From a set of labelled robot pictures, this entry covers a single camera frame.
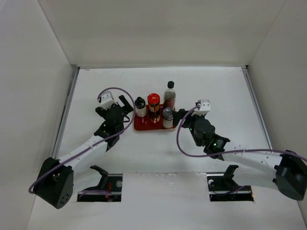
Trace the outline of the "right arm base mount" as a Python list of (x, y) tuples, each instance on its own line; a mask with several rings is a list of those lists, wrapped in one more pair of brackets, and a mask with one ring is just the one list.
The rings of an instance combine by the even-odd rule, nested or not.
[(230, 165), (225, 172), (207, 174), (209, 199), (211, 202), (254, 201), (250, 185), (238, 185), (234, 172), (238, 165)]

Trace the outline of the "black cap white bottle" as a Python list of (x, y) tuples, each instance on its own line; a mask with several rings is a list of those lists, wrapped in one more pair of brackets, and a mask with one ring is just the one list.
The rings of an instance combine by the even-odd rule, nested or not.
[(147, 114), (146, 102), (142, 97), (137, 97), (135, 100), (136, 116), (145, 117)]

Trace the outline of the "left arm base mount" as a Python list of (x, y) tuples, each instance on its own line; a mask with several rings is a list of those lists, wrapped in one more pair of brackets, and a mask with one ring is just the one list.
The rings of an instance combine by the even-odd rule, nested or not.
[(96, 186), (79, 191), (77, 202), (121, 202), (123, 174), (109, 174), (97, 165), (90, 168), (101, 175), (100, 181)]

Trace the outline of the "tall dark sauce bottle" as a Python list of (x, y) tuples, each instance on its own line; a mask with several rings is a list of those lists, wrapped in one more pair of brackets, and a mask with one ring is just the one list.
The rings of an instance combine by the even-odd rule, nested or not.
[(164, 92), (164, 108), (171, 108), (175, 110), (176, 103), (176, 91), (174, 90), (175, 83), (169, 81), (167, 83), (167, 89)]

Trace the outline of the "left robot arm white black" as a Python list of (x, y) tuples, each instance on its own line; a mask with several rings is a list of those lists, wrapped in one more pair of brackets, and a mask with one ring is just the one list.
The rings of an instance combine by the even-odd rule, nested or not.
[(106, 92), (99, 98), (100, 106), (95, 111), (104, 119), (101, 126), (81, 146), (58, 159), (47, 158), (40, 169), (36, 181), (29, 192), (60, 209), (67, 204), (73, 194), (74, 176), (86, 170), (89, 164), (100, 154), (106, 153), (118, 141), (119, 136), (132, 124), (128, 118), (134, 113), (133, 103), (124, 95), (119, 96), (123, 105), (119, 105)]

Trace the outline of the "silver lid white shaker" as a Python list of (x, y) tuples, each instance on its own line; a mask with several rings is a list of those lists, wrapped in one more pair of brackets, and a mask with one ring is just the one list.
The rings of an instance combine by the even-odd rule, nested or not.
[(171, 129), (173, 127), (173, 109), (170, 107), (167, 107), (163, 110), (163, 127), (165, 129)]

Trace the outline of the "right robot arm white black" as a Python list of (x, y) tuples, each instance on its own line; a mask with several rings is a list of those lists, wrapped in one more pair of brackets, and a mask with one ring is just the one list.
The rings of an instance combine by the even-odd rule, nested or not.
[(284, 196), (302, 201), (307, 191), (307, 159), (290, 150), (279, 149), (248, 149), (234, 147), (226, 150), (230, 139), (217, 135), (215, 127), (206, 119), (206, 111), (198, 106), (187, 111), (180, 109), (173, 111), (173, 125), (178, 129), (187, 128), (192, 135), (194, 143), (203, 148), (204, 154), (193, 155), (179, 150), (191, 158), (211, 158), (233, 163), (263, 172), (253, 181), (260, 186), (276, 189)]

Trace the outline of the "red lid chili sauce jar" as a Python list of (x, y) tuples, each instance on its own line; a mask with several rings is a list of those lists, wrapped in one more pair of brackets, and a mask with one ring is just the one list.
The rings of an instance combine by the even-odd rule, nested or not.
[(160, 119), (160, 96), (156, 93), (151, 93), (148, 95), (147, 101), (150, 120), (153, 123), (157, 123)]

